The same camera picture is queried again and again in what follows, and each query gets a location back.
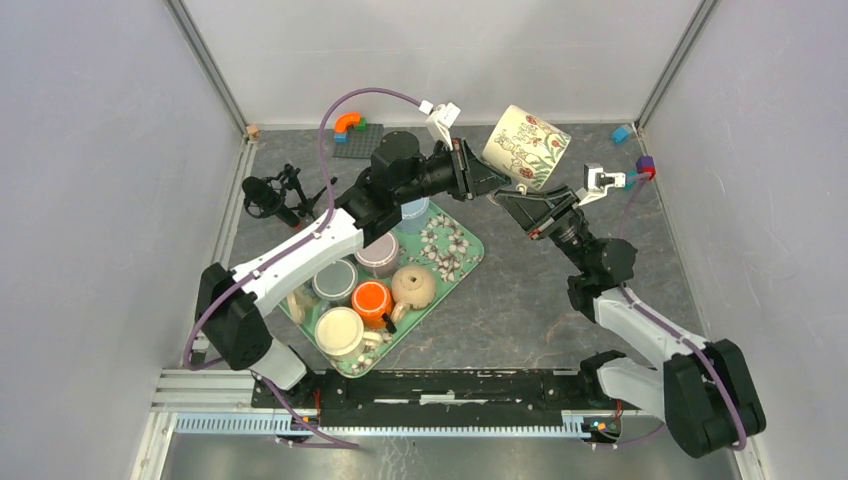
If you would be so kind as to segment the light blue ribbed mug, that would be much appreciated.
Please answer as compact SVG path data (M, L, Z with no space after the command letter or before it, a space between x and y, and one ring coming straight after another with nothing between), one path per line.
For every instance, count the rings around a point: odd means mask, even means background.
M430 200L425 197L401 205L401 222L397 229L404 234L418 234L424 230L429 218Z

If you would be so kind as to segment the tan ceramic mug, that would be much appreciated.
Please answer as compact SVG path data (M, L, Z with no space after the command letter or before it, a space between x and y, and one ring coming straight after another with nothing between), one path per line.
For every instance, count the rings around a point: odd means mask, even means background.
M436 280L430 270L417 265L399 268L391 280L394 307L390 314L397 323L412 310L426 309L436 296Z

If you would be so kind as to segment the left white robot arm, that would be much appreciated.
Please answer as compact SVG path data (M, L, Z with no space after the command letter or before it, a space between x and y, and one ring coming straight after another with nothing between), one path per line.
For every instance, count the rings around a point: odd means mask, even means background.
M369 167L312 224L250 262L232 269L214 263L202 272L189 337L203 334L232 370L253 371L288 406L302 407L313 397L314 381L296 352L270 334L266 315L332 262L398 225L402 205L441 193L471 200L510 182L463 139L439 140L425 156L415 135L391 132Z

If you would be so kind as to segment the floral cream mug green inside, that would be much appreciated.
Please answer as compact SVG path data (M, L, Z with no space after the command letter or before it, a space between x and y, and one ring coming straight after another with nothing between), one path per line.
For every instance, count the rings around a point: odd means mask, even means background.
M499 118L482 162L525 190L541 191L571 143L571 136L517 105Z

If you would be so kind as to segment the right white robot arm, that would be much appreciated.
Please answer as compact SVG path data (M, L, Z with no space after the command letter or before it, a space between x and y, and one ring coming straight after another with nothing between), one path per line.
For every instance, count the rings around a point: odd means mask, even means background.
M529 239L550 240L577 268L567 279L572 308L649 363L641 366L618 351L584 360L577 392L585 405L602 408L613 399L633 405L660 420L692 458L723 448L743 450L766 429L741 348L728 339L696 335L642 301L627 285L636 248L621 238L594 235L570 188L498 190L493 197Z

